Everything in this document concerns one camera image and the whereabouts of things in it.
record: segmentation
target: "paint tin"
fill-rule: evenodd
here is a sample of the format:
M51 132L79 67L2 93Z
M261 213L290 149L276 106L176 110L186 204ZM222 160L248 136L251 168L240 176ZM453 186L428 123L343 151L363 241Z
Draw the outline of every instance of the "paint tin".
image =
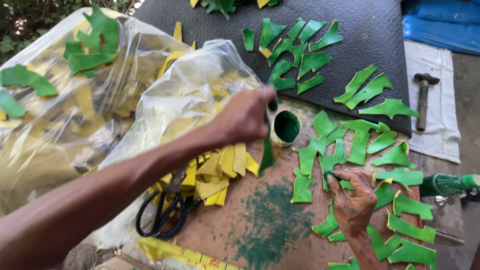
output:
M270 139L280 147L291 146L300 134L301 121L294 113L284 110L279 112L272 122Z

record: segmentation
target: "foliage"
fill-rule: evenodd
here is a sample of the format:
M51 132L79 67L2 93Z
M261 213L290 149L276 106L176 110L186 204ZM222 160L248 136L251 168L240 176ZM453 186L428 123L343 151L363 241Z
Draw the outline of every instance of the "foliage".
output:
M48 32L73 11L94 4L121 13L135 0L0 0L0 64Z

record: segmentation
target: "hammer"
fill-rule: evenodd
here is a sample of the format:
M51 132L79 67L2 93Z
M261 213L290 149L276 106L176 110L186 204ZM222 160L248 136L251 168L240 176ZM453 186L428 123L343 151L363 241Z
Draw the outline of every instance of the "hammer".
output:
M420 118L418 118L417 120L417 130L425 131L425 128L427 126L428 85L435 85L440 82L440 79L432 77L428 73L417 73L414 77L421 83L419 95Z

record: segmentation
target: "scissors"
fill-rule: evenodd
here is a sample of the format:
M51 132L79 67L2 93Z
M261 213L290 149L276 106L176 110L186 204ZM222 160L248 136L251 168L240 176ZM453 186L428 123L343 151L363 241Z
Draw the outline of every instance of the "scissors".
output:
M159 239L170 239L174 237L183 227L185 224L185 221L187 220L187 213L193 206L187 207L185 206L184 200L182 195L180 194L180 186L181 183L183 182L183 179L185 179L185 173L187 171L187 166L188 164L185 164L184 166L180 167L175 174L173 175L173 179L170 181L170 185L163 190L161 193L159 190L154 191L148 198L144 201L142 206L140 207L140 210L137 213L137 219L135 221L135 228L137 229L137 232L139 235L143 237L149 237L153 236ZM156 211L154 223L153 223L153 228L149 232L144 232L142 231L142 228L140 227L140 220L142 219L142 215L145 211L145 208L147 205L160 193L160 202L158 203L158 208ZM162 213L163 209L163 203L165 202L165 196L168 193L174 193L175 197L173 199L173 202L167 207L165 212ZM175 210L177 205L180 204L180 218L177 221L177 224L173 226L170 230L166 232L161 232L160 229L162 228L163 224L165 221L167 221L167 218L170 216L170 214Z

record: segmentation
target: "scissor blade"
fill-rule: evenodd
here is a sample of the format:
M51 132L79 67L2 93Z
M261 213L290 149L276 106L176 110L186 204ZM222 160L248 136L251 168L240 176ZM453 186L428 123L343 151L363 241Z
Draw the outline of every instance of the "scissor blade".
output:
M185 179L185 174L187 171L188 163L181 166L177 169L175 174L173 175L173 179L170 181L170 185L167 187L167 192L178 193L180 192L180 186Z

